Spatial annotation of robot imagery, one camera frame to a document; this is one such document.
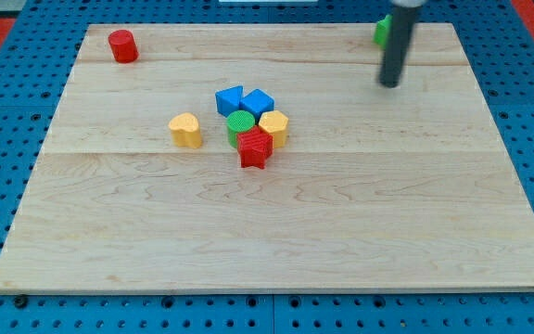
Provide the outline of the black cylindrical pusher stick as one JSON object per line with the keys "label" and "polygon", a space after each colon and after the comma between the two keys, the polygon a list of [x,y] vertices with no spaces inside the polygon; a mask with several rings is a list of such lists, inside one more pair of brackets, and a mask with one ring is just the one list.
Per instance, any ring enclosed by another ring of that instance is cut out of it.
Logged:
{"label": "black cylindrical pusher stick", "polygon": [[379,83],[386,88],[395,88],[401,81],[421,9],[421,3],[393,3],[390,30],[378,75]]}

